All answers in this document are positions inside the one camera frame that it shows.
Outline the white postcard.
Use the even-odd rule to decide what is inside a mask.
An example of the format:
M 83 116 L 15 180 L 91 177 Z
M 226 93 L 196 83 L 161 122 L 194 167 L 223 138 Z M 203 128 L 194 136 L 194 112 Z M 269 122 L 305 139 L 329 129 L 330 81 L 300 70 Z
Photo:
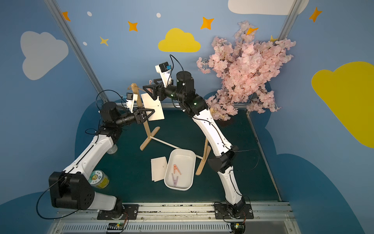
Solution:
M 152 176 L 165 175 L 168 162 L 166 157 L 159 157 L 151 159 Z
M 151 96 L 147 93 L 141 94 L 141 98 L 144 108 L 154 110 L 153 114 L 151 113 L 151 111 L 147 111 L 147 115 L 150 116 L 148 118 L 148 121 L 159 121 L 165 119 L 159 98 L 153 100 Z
M 163 180 L 164 177 L 165 177 L 164 175 L 153 175 L 153 176 L 152 176 L 152 181 L 154 181 L 154 182 L 158 182 L 158 181 Z

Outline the salmon clothespin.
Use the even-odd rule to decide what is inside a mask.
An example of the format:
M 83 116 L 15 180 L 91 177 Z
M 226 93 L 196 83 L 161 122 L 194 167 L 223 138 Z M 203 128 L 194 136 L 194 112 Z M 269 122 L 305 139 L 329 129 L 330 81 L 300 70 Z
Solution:
M 176 174 L 178 173 L 179 175 L 181 175 L 182 173 L 180 172 L 179 168 L 177 167 L 176 164 L 173 165 L 173 174 Z

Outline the purple clothespin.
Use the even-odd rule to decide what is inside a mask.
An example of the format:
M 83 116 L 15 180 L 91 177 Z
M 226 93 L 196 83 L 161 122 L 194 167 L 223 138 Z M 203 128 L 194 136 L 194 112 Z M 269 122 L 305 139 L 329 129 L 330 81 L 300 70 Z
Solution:
M 172 181 L 173 181 L 173 186 L 176 187 L 177 186 L 177 183 L 178 183 L 178 176 L 177 177 L 174 177 L 174 175 L 172 175 Z

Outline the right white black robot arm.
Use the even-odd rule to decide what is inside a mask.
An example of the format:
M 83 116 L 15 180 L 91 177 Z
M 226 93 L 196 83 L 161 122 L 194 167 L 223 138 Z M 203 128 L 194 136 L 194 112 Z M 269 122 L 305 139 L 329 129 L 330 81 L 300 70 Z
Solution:
M 164 62 L 156 65 L 155 69 L 160 78 L 154 79 L 153 84 L 144 85 L 143 89 L 153 100 L 163 101 L 165 98 L 170 98 L 178 101 L 180 109 L 199 126 L 213 150 L 215 156 L 208 159 L 208 164 L 218 173 L 222 182 L 228 214 L 231 217 L 249 214 L 252 209 L 239 190 L 232 164 L 239 149 L 225 138 L 213 119 L 208 104 L 196 93 L 191 73 L 182 70 L 176 74 L 174 81 L 173 64 Z

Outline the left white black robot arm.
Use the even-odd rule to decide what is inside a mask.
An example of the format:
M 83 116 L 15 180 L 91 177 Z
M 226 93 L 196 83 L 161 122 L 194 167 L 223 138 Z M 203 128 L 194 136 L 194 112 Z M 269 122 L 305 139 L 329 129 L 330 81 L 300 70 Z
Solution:
M 98 193 L 89 183 L 91 173 L 117 143 L 122 128 L 133 123 L 146 122 L 154 109 L 133 108 L 135 98 L 128 94 L 126 105 L 117 105 L 108 101 L 99 107 L 102 125 L 94 134 L 87 148 L 62 172 L 53 172 L 49 176 L 51 204 L 55 208 L 72 209 L 74 212 L 99 210 L 110 212 L 119 218 L 123 214 L 123 205 L 119 198 Z

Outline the clear plastic cup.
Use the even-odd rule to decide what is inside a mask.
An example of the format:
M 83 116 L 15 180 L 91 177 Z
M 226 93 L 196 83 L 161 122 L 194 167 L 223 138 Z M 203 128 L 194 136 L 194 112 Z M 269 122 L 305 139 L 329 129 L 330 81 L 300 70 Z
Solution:
M 112 155 L 115 154 L 118 151 L 118 146 L 114 144 L 108 151 L 107 154 Z

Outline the white plastic tray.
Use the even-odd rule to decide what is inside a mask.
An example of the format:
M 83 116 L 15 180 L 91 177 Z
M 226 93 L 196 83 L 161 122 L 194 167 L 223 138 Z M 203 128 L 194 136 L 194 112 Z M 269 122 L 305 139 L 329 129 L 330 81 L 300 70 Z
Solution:
M 191 150 L 185 149 L 174 149 L 169 156 L 168 166 L 166 169 L 164 184 L 177 191 L 187 191 L 193 185 L 194 175 L 195 175 L 195 163 L 196 154 Z M 173 165 L 176 164 L 182 173 L 173 174 Z M 178 178 L 177 186 L 173 186 L 172 175 Z

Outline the pink cherry blossom tree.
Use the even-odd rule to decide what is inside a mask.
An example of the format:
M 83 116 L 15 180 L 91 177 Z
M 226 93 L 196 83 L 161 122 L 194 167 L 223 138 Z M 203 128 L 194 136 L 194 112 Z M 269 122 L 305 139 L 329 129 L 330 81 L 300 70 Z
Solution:
M 234 43 L 215 37 L 211 44 L 214 53 L 196 62 L 202 73 L 213 71 L 222 80 L 221 89 L 206 99 L 215 120 L 227 121 L 238 114 L 237 103 L 246 103 L 248 112 L 259 114 L 280 109 L 274 91 L 268 90 L 266 84 L 293 58 L 288 50 L 296 42 L 290 39 L 256 41 L 256 27 L 247 20 L 240 22 L 239 27 Z

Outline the left small circuit board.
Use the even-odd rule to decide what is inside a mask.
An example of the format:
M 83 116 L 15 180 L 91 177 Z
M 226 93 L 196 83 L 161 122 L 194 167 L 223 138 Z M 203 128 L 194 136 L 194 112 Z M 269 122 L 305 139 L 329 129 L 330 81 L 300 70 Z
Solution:
M 109 223 L 106 229 L 106 234 L 121 234 L 125 229 L 125 223 Z

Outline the small circuit board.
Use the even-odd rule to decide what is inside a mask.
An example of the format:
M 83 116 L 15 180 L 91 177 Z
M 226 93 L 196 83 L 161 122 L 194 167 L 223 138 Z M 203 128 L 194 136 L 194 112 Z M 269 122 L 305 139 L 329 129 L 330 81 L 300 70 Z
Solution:
M 109 223 L 106 229 L 106 234 L 121 234 L 125 229 L 125 223 Z
M 244 223 L 231 223 L 231 234 L 244 234 L 245 232 L 245 224 Z

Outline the right small circuit board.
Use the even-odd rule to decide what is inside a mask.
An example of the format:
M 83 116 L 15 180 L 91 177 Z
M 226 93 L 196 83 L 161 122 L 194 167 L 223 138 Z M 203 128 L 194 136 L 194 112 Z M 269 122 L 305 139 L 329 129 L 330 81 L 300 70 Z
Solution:
M 245 224 L 244 223 L 231 223 L 231 234 L 244 234 L 245 232 Z

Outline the wooden drying rack frame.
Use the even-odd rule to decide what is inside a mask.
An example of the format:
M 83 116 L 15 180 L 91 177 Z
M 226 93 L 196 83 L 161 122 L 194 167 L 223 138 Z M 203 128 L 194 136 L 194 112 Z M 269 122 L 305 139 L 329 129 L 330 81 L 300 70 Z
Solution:
M 130 89 L 132 90 L 132 92 L 133 92 L 134 94 L 138 94 L 138 99 L 137 99 L 137 102 L 136 102 L 136 103 L 138 104 L 138 107 L 142 108 L 142 107 L 143 107 L 143 103 L 142 103 L 141 96 L 140 96 L 140 94 L 139 94 L 139 90 L 140 90 L 140 88 L 137 86 L 136 83 L 132 83 L 131 86 L 128 87 L 128 90 L 130 90 Z M 146 139 L 143 141 L 143 143 L 142 143 L 142 144 L 140 145 L 140 147 L 139 147 L 141 151 L 143 151 L 143 150 L 147 147 L 147 145 L 151 142 L 151 140 L 156 140 L 156 141 L 158 141 L 158 142 L 160 142 L 160 143 L 163 143 L 163 144 L 165 144 L 165 145 L 171 146 L 171 147 L 173 147 L 173 148 L 175 148 L 175 149 L 178 148 L 178 147 L 176 147 L 176 146 L 174 146 L 174 145 L 171 145 L 171 144 L 169 144 L 169 143 L 167 143 L 167 142 L 164 142 L 164 141 L 162 141 L 162 140 L 159 140 L 159 139 L 155 138 L 155 135 L 156 135 L 156 134 L 158 133 L 158 131 L 160 130 L 160 127 L 155 127 L 154 130 L 151 131 L 151 130 L 150 130 L 150 127 L 149 127 L 149 124 L 148 124 L 148 121 L 145 121 L 145 122 L 143 123 L 143 126 L 144 126 L 144 128 L 145 128 L 145 132 L 146 132 L 147 137 L 146 137 Z M 202 171 L 203 171 L 203 169 L 204 169 L 204 167 L 205 167 L 205 164 L 206 164 L 206 162 L 207 162 L 208 156 L 209 156 L 209 154 L 210 154 L 210 151 L 211 151 L 211 147 L 208 145 L 208 139 L 206 138 L 206 139 L 205 139 L 205 145 L 204 145 L 204 153 L 203 153 L 203 156 L 201 157 L 201 156 L 198 156 L 198 155 L 197 155 L 197 157 L 198 157 L 201 161 L 200 161 L 200 164 L 199 164 L 199 166 L 198 166 L 198 169 L 197 169 L 197 171 L 196 171 L 196 173 L 195 173 L 196 176 L 199 176 L 199 175 L 202 173 Z

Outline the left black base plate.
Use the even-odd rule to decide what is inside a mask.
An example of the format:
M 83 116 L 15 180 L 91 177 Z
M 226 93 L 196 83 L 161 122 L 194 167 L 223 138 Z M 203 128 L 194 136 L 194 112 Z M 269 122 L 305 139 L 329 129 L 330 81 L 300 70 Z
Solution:
M 117 204 L 111 211 L 100 210 L 97 220 L 136 220 L 138 204 Z

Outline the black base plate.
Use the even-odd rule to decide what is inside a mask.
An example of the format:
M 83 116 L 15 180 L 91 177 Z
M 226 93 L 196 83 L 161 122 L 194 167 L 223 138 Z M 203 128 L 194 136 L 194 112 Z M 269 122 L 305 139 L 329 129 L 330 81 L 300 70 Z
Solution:
M 136 220 L 138 204 L 117 204 L 111 211 L 100 210 L 97 220 Z
M 254 219 L 254 213 L 250 204 L 245 204 L 241 211 L 231 214 L 228 205 L 225 203 L 215 202 L 213 204 L 216 219 Z

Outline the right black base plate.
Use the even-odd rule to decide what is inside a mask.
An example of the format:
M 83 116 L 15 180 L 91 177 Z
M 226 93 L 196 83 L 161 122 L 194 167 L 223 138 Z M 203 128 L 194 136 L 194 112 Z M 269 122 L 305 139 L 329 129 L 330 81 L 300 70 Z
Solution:
M 216 219 L 254 219 L 254 213 L 250 204 L 245 204 L 241 211 L 231 214 L 228 205 L 225 203 L 215 202 L 213 204 Z

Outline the left aluminium corner post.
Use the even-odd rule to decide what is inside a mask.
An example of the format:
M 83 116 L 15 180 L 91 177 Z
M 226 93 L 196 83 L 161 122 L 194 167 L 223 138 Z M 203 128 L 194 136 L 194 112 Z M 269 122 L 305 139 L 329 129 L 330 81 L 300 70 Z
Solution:
M 103 102 L 108 102 L 109 98 L 105 94 L 104 89 L 97 78 L 96 74 L 94 73 L 91 65 L 89 64 L 77 38 L 75 37 L 73 31 L 71 30 L 68 21 L 65 19 L 63 12 L 61 11 L 57 1 L 54 0 L 44 0 L 47 8 L 49 9 L 50 13 L 52 14 L 54 20 L 56 21 L 57 25 L 61 29 L 63 35 L 67 39 L 69 45 L 71 46 L 72 50 L 74 51 L 78 61 L 80 62 L 81 66 L 83 67 L 84 71 L 86 72 L 89 80 L 91 81 L 92 85 L 94 86 L 95 90 L 103 100 Z

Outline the aluminium corner post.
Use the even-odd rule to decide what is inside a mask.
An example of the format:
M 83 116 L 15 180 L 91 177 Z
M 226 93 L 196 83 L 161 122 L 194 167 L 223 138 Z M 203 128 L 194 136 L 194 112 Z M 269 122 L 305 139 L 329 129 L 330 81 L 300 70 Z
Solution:
M 81 66 L 83 67 L 84 71 L 86 72 L 89 80 L 91 81 L 92 85 L 94 86 L 95 90 L 103 100 L 103 102 L 108 102 L 109 98 L 105 94 L 104 89 L 97 78 L 96 74 L 94 73 L 91 65 L 89 64 L 77 38 L 75 37 L 73 31 L 71 30 L 68 21 L 65 19 L 63 12 L 61 11 L 57 1 L 54 0 L 44 0 L 47 8 L 49 9 L 50 13 L 52 14 L 54 20 L 56 21 L 57 25 L 61 29 L 63 35 L 67 39 L 69 45 L 71 46 L 72 50 L 74 51 L 78 61 L 80 62 Z
M 286 39 L 288 34 L 290 33 L 292 26 L 298 16 L 298 10 L 301 4 L 302 4 L 302 0 L 294 0 L 293 4 L 291 5 L 290 11 L 278 35 L 279 41 Z

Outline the right aluminium corner post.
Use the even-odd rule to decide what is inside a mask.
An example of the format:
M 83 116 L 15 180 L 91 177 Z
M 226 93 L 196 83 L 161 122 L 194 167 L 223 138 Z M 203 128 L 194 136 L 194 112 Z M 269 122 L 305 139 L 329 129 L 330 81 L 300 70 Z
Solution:
M 286 39 L 288 34 L 290 33 L 292 26 L 298 16 L 298 10 L 301 4 L 302 4 L 302 0 L 294 0 L 293 4 L 291 5 L 290 11 L 278 35 L 279 41 Z

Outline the aluminium mounting rail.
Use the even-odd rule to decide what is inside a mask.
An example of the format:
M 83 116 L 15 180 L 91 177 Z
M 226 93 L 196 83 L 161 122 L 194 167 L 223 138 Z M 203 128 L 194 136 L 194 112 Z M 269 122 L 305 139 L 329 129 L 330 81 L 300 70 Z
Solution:
M 214 202 L 138 203 L 136 220 L 97 220 L 98 211 L 55 220 L 50 234 L 106 234 L 109 223 L 125 223 L 122 234 L 230 234 L 231 223 L 244 223 L 244 234 L 299 234 L 292 208 L 287 202 L 248 202 L 254 219 L 216 219 Z

